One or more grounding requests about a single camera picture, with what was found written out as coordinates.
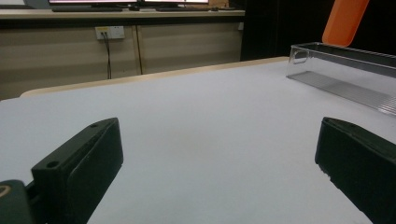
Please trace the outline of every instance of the power cord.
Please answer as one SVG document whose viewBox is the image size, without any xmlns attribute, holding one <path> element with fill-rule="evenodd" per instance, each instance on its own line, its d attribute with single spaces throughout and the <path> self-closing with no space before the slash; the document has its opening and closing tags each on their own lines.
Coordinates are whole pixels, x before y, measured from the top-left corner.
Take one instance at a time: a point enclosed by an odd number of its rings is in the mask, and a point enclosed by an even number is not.
<svg viewBox="0 0 396 224">
<path fill-rule="evenodd" d="M 107 49 L 107 79 L 111 79 L 111 60 L 110 60 L 110 44 L 108 42 L 107 33 L 100 33 L 105 40 L 106 49 Z"/>
</svg>

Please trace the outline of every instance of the white tabletop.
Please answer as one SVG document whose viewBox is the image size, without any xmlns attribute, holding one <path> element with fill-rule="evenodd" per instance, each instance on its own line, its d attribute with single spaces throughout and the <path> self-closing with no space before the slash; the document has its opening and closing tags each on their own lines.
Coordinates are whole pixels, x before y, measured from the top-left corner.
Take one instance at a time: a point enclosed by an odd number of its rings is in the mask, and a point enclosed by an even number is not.
<svg viewBox="0 0 396 224">
<path fill-rule="evenodd" d="M 314 162 L 323 117 L 396 142 L 396 119 L 286 78 L 269 63 L 0 102 L 0 176 L 101 119 L 124 164 L 90 223 L 371 223 Z"/>
</svg>

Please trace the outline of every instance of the clear plastic container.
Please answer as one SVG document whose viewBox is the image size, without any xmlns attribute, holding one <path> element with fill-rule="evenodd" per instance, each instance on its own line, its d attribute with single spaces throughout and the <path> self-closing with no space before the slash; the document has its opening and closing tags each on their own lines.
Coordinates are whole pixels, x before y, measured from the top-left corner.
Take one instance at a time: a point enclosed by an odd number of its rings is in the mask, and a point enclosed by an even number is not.
<svg viewBox="0 0 396 224">
<path fill-rule="evenodd" d="M 396 115 L 396 57 L 321 43 L 291 46 L 288 77 Z"/>
</svg>

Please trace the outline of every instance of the orange handle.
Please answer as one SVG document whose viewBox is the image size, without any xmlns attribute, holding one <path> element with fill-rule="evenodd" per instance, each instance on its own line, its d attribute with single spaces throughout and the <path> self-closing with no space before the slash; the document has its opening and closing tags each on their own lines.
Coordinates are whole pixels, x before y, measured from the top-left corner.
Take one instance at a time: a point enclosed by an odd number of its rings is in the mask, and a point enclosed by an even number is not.
<svg viewBox="0 0 396 224">
<path fill-rule="evenodd" d="M 347 47 L 352 43 L 370 0 L 335 0 L 322 42 Z"/>
</svg>

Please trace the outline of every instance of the power outlet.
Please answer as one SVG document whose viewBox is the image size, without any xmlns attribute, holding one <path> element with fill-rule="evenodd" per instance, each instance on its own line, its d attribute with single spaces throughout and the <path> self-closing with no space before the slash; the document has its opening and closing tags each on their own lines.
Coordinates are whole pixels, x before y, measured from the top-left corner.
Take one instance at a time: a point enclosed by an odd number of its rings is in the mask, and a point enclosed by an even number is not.
<svg viewBox="0 0 396 224">
<path fill-rule="evenodd" d="M 104 39 L 102 34 L 107 35 L 108 39 L 125 38 L 123 26 L 98 26 L 95 27 L 95 32 L 98 40 Z"/>
</svg>

